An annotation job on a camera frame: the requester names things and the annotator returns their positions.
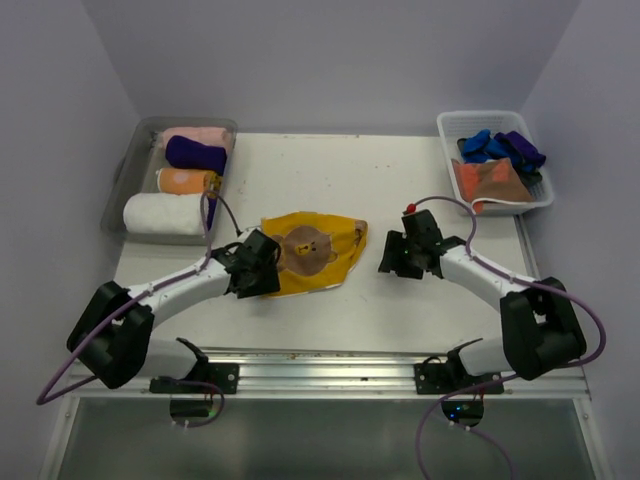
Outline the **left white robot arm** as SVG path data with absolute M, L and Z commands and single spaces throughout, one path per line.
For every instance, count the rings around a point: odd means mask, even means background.
M 155 328 L 205 301 L 276 293 L 280 245 L 258 229 L 213 249 L 195 264 L 145 284 L 101 285 L 67 339 L 67 348 L 104 386 L 148 377 L 153 393 L 214 393 L 223 376 L 184 338 L 155 340 Z

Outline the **yellow bear towel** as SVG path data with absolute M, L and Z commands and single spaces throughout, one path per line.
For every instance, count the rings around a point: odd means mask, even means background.
M 294 212 L 261 220 L 261 231 L 281 247 L 279 297 L 338 287 L 362 256 L 368 223 L 316 212 Z

